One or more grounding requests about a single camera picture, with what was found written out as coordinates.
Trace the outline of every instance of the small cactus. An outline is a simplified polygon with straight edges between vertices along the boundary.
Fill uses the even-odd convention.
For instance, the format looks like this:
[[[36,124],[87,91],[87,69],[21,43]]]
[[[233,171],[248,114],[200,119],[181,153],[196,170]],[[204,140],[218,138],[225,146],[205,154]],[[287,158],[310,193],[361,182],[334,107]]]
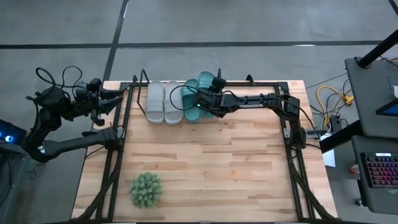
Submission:
[[[135,178],[130,186],[132,204],[137,208],[152,208],[163,194],[157,174],[146,172]]]

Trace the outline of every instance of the gray floor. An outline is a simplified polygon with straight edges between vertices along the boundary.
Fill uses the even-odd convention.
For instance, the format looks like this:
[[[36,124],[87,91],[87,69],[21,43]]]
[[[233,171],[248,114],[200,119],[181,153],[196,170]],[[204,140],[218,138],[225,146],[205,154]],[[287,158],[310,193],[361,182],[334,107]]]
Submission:
[[[109,44],[122,1],[0,1],[0,44]],[[129,2],[119,42],[382,40],[397,25],[398,17],[387,0],[139,0]],[[141,68],[153,80],[185,80],[221,67],[228,80],[241,80],[250,73],[257,80],[304,80],[312,86],[345,73],[345,58],[364,55],[373,47],[118,49],[110,80],[131,80]],[[0,50],[0,118],[25,129],[33,125],[34,106],[25,96],[48,86],[35,76],[36,67],[46,68],[59,82],[66,66],[77,65],[84,72],[83,80],[90,81],[103,77],[108,55],[109,49]],[[397,47],[385,54],[396,55]],[[67,83],[76,76],[70,70]],[[340,89],[346,79],[343,75],[325,84]],[[307,90],[317,108],[319,86]],[[325,101],[329,94],[322,91],[321,99]],[[358,118],[355,105],[340,113],[350,123]],[[319,126],[320,118],[314,118]],[[88,118],[64,121],[49,138],[74,138],[90,128]],[[84,149],[68,152],[39,166],[34,180],[26,174],[13,223],[68,220],[83,154]],[[328,173],[340,218],[396,223],[397,216],[374,214],[354,205],[358,187],[355,180],[343,179],[351,178],[346,173],[331,169]]]

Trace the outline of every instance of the blue light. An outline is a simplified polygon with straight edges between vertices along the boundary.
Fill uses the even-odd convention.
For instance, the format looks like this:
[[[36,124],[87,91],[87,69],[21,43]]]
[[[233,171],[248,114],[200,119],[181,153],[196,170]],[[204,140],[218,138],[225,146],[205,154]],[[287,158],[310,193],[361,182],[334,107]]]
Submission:
[[[14,138],[12,136],[6,136],[6,142],[12,142]]]

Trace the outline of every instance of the white slipper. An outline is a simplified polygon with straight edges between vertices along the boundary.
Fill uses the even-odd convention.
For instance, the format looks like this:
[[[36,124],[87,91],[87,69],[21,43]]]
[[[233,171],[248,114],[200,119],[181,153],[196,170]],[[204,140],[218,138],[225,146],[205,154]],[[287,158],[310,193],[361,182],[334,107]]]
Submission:
[[[178,124],[182,118],[184,117],[184,112],[178,109],[175,109],[174,106],[177,108],[182,109],[182,97],[181,97],[181,88],[177,88],[173,91],[172,94],[172,101],[174,106],[170,102],[170,93],[172,90],[179,86],[178,82],[176,81],[169,81],[166,84],[166,94],[164,95],[164,117],[167,124]]]
[[[163,100],[163,84],[160,81],[152,81],[148,85],[147,99],[145,103],[145,114],[148,121],[155,124],[160,124],[161,122],[163,122]]]

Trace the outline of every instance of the butcher block tabletop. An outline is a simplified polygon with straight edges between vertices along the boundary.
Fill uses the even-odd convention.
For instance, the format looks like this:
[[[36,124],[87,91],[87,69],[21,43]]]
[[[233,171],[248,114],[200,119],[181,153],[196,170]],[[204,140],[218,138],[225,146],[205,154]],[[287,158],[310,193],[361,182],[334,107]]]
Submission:
[[[289,84],[290,94],[300,99],[301,107],[312,117],[304,82],[284,82]],[[118,90],[119,85],[120,82],[105,82],[104,88]],[[266,86],[226,87],[224,90],[231,90],[238,96],[274,92],[273,87]],[[146,91],[147,88],[142,87],[140,102],[144,108]],[[273,111],[264,108],[237,110],[224,118],[201,118],[198,123],[183,119],[173,126],[165,122],[152,124],[136,103],[137,92],[138,88],[134,88],[114,222],[297,221],[280,119]],[[126,91],[124,96],[120,124],[126,107]],[[109,127],[114,111],[103,116],[106,124],[97,128]],[[303,113],[300,121],[304,128],[311,128]],[[87,154],[99,147],[89,147]],[[81,215],[99,192],[106,154],[107,150],[101,149],[86,158],[72,218]],[[321,151],[307,146],[303,158],[311,191],[326,210],[336,216]],[[138,209],[130,201],[130,184],[139,174],[148,171],[160,177],[164,194],[156,207]],[[105,198],[103,217],[108,212],[110,192]],[[301,190],[300,199],[307,217]]]

